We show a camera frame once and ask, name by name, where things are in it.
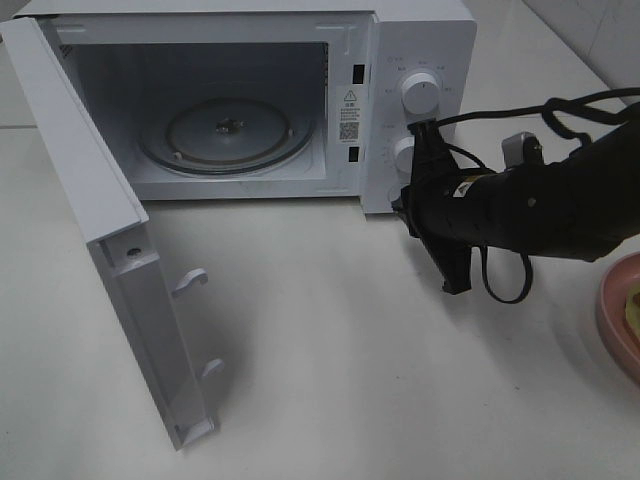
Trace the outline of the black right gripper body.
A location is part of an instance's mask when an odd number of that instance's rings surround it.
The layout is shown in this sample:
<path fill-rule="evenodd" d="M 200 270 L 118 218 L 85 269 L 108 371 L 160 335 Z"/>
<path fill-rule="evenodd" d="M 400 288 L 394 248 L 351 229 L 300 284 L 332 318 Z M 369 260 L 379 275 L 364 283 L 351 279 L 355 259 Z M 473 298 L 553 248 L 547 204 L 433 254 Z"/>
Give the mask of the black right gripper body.
<path fill-rule="evenodd" d="M 500 174 L 420 164 L 391 202 L 409 234 L 430 249 L 500 245 Z"/>

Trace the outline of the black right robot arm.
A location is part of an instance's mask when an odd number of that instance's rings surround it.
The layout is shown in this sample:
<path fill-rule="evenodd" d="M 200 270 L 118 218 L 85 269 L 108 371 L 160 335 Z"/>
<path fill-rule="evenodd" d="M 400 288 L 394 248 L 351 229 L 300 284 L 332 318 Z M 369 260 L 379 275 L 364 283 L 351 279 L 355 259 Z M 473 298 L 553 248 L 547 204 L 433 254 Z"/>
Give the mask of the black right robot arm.
<path fill-rule="evenodd" d="M 410 182 L 393 201 L 443 278 L 445 292 L 470 290 L 471 251 L 518 254 L 525 281 L 531 257 L 593 262 L 639 233 L 639 123 L 631 120 L 560 162 L 546 164 L 529 137 L 518 163 L 495 172 L 461 168 L 433 122 L 408 127 L 414 138 Z"/>

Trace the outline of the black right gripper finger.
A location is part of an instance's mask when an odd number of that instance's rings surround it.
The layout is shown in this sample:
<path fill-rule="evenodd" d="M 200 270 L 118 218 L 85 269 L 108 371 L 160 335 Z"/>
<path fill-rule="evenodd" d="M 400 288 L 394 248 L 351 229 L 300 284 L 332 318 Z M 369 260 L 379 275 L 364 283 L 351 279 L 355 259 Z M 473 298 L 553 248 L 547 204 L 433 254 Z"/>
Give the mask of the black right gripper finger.
<path fill-rule="evenodd" d="M 472 288 L 471 247 L 451 236 L 423 232 L 419 238 L 442 276 L 442 290 L 461 294 Z"/>
<path fill-rule="evenodd" d="M 442 137 L 435 119 L 408 125 L 413 136 L 413 173 L 455 173 L 459 166 Z"/>

